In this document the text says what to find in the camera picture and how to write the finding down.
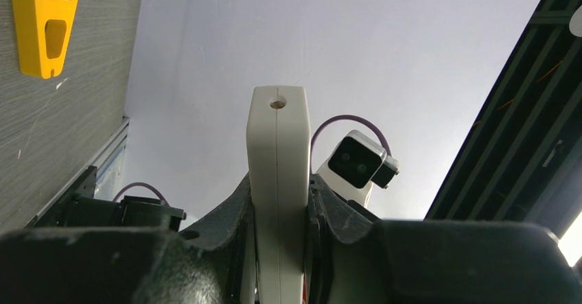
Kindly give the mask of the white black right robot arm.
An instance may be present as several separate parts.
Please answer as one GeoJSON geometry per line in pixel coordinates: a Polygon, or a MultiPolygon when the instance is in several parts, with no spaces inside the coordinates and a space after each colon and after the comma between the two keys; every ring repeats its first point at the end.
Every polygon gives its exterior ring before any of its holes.
{"type": "Polygon", "coordinates": [[[63,227],[153,227],[178,231],[187,214],[154,198],[125,196],[121,202],[79,196],[63,209],[63,227]]]}

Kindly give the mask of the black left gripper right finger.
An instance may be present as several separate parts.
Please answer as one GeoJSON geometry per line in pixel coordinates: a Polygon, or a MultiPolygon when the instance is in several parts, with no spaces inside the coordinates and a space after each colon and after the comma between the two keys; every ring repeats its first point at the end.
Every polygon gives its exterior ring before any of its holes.
{"type": "Polygon", "coordinates": [[[581,276],[534,224],[382,220],[310,178],[308,303],[580,303],[581,276]]]}

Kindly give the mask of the slim white remote control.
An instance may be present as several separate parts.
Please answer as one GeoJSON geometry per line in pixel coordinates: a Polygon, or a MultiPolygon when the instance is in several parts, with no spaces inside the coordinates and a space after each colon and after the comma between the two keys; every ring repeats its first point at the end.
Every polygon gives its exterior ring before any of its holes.
{"type": "Polygon", "coordinates": [[[261,303],[301,303],[310,177],[305,89],[258,86],[246,126],[261,303]]]}

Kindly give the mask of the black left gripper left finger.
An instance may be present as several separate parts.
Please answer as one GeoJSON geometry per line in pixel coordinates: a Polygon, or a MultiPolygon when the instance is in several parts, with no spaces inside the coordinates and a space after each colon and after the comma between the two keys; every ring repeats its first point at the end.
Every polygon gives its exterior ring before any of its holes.
{"type": "Polygon", "coordinates": [[[253,303],[248,177],[180,233],[26,228],[1,237],[2,303],[253,303]]]}

